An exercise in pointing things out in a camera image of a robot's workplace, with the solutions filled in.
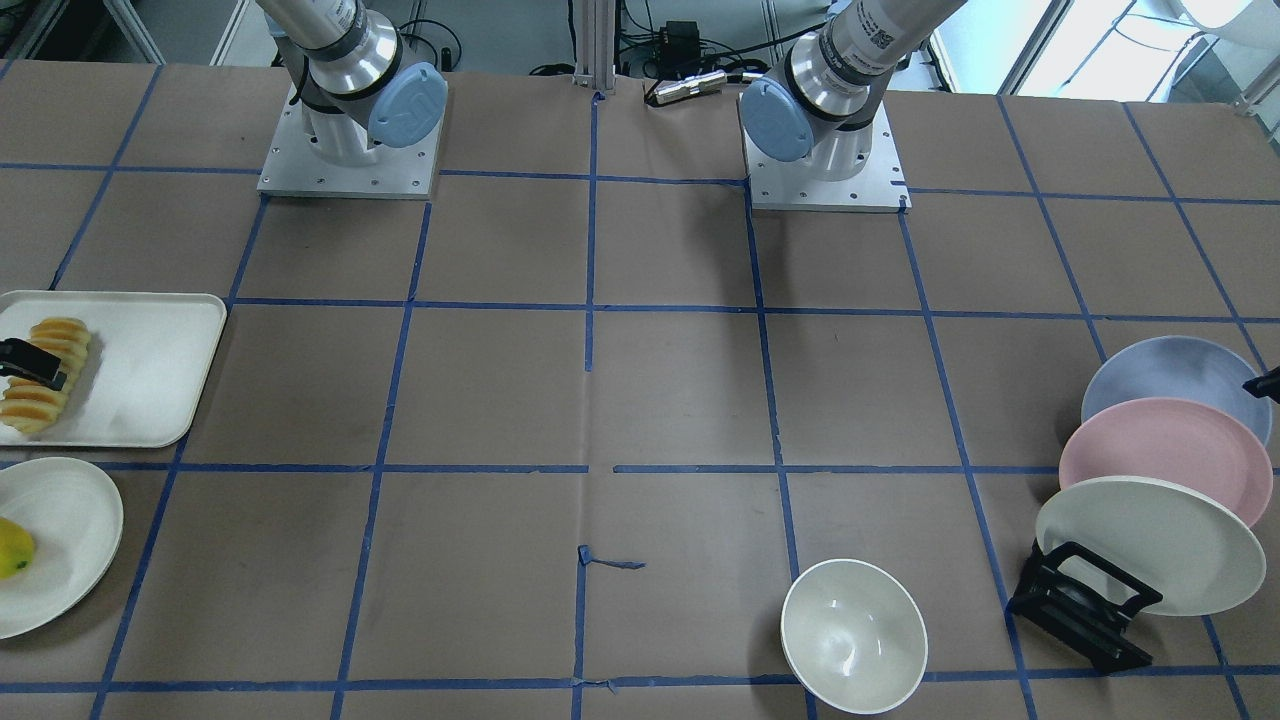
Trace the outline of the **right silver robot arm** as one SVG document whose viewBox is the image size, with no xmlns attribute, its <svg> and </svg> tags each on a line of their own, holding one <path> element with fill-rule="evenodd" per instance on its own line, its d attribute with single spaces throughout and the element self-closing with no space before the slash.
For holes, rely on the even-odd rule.
<svg viewBox="0 0 1280 720">
<path fill-rule="evenodd" d="M 426 199 L 448 85 L 361 1 L 265 1 L 294 87 L 259 190 L 271 196 Z"/>
</svg>

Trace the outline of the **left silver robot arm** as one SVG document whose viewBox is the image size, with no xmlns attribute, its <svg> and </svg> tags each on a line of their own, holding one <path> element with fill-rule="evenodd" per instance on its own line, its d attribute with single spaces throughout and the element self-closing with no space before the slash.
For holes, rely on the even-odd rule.
<svg viewBox="0 0 1280 720">
<path fill-rule="evenodd" d="M 911 206 L 883 97 L 906 55 L 956 1 L 837 1 L 791 36 L 739 99 L 751 208 L 902 218 Z"/>
</svg>

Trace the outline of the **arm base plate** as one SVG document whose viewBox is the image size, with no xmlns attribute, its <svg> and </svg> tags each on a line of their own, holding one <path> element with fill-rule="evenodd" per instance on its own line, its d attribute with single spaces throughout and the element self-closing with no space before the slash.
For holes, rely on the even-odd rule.
<svg viewBox="0 0 1280 720">
<path fill-rule="evenodd" d="M 742 137 L 753 206 L 772 211 L 897 213 L 911 206 L 886 105 L 869 126 L 837 129 L 780 161 Z"/>
<path fill-rule="evenodd" d="M 428 201 L 436 178 L 444 123 L 425 138 L 396 149 L 328 100 L 300 97 L 279 115 L 256 190 L 271 197 L 392 199 Z"/>
</svg>

